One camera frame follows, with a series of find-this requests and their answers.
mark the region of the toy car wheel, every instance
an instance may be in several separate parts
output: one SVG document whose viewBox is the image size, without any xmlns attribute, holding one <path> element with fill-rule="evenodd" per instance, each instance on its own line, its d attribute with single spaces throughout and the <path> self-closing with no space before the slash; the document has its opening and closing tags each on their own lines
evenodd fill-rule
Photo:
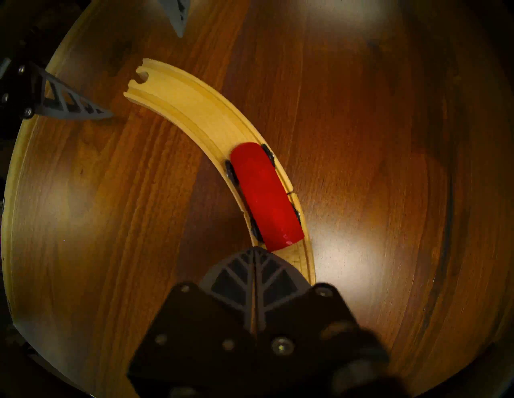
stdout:
<svg viewBox="0 0 514 398">
<path fill-rule="evenodd" d="M 269 150 L 268 145 L 266 145 L 266 144 L 262 144 L 262 145 L 261 145 L 261 147 L 262 147 L 262 149 L 264 150 L 264 152 L 266 153 L 266 155 L 268 156 L 269 161 L 271 162 L 271 164 L 273 165 L 273 167 L 275 167 L 275 156 L 274 156 L 274 154 Z"/>
<path fill-rule="evenodd" d="M 259 231 L 259 227 L 257 226 L 257 223 L 253 219 L 253 217 L 250 217 L 250 225 L 252 227 L 252 235 L 259 241 L 264 242 L 261 231 Z"/>
<path fill-rule="evenodd" d="M 225 170 L 227 171 L 227 178 L 234 184 L 234 186 L 239 185 L 239 180 L 237 179 L 237 175 L 234 171 L 234 166 L 230 163 L 230 160 L 225 161 Z"/>
<path fill-rule="evenodd" d="M 291 206 L 292 206 L 292 209 L 295 211 L 295 214 L 296 214 L 296 218 L 298 218 L 298 223 L 300 225 L 302 225 L 302 221 L 300 220 L 300 212 L 298 210 L 296 210 L 296 207 L 294 204 L 291 203 Z"/>
</svg>

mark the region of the red toy car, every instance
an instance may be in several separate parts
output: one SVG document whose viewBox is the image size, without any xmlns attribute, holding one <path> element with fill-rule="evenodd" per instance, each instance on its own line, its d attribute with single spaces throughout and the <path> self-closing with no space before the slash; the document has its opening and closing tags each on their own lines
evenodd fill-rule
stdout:
<svg viewBox="0 0 514 398">
<path fill-rule="evenodd" d="M 249 207 L 252 233 L 270 252 L 304 238 L 300 215 L 275 172 L 273 154 L 266 145 L 238 145 L 226 161 L 227 176 L 239 184 Z"/>
</svg>

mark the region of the wooden table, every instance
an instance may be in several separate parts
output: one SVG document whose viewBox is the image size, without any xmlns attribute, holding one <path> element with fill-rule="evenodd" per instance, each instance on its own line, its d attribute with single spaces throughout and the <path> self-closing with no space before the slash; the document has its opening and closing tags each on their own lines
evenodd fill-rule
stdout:
<svg viewBox="0 0 514 398">
<path fill-rule="evenodd" d="M 147 57 L 256 126 L 302 202 L 317 280 L 413 393 L 501 337 L 514 97 L 464 6 L 409 3 L 198 0 L 178 39 L 156 1 L 93 2 L 48 70 L 116 117 L 22 125 L 2 224 L 20 332 L 95 396 L 134 397 L 124 374 L 170 287 L 250 244 L 200 149 L 123 97 Z"/>
</svg>

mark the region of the screw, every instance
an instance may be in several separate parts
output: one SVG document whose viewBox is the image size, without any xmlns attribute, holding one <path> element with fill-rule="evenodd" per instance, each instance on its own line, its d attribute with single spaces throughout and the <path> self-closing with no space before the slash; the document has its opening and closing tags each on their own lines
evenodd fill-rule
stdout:
<svg viewBox="0 0 514 398">
<path fill-rule="evenodd" d="M 277 337 L 271 342 L 271 349 L 276 355 L 287 356 L 294 351 L 295 345 L 287 337 Z"/>
<path fill-rule="evenodd" d="M 231 338 L 224 340 L 222 343 L 222 347 L 225 351 L 232 351 L 235 347 L 234 340 L 232 340 Z"/>
<path fill-rule="evenodd" d="M 329 288 L 326 288 L 325 286 L 320 286 L 316 288 L 316 294 L 321 297 L 332 297 L 334 294 L 332 293 L 332 290 Z"/>
<path fill-rule="evenodd" d="M 165 334 L 158 334 L 157 336 L 155 336 L 154 341 L 155 341 L 155 344 L 163 346 L 168 341 L 168 336 L 166 336 Z"/>
</svg>

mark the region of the wooden toy train track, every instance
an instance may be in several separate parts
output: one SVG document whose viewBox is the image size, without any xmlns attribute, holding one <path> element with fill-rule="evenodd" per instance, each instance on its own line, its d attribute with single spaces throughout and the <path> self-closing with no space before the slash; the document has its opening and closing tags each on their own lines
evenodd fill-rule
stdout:
<svg viewBox="0 0 514 398">
<path fill-rule="evenodd" d="M 254 246 L 260 245 L 251 233 L 251 219 L 239 191 L 227 177 L 225 161 L 231 151 L 244 142 L 266 144 L 247 118 L 219 92 L 200 79 L 163 62 L 143 59 L 136 72 L 145 81 L 131 80 L 124 93 L 130 101 L 142 105 L 171 121 L 184 131 L 209 157 L 232 191 L 246 220 Z M 313 251 L 298 196 L 279 160 L 277 174 L 300 213 L 304 239 L 275 252 L 295 266 L 312 285 L 316 282 Z"/>
</svg>

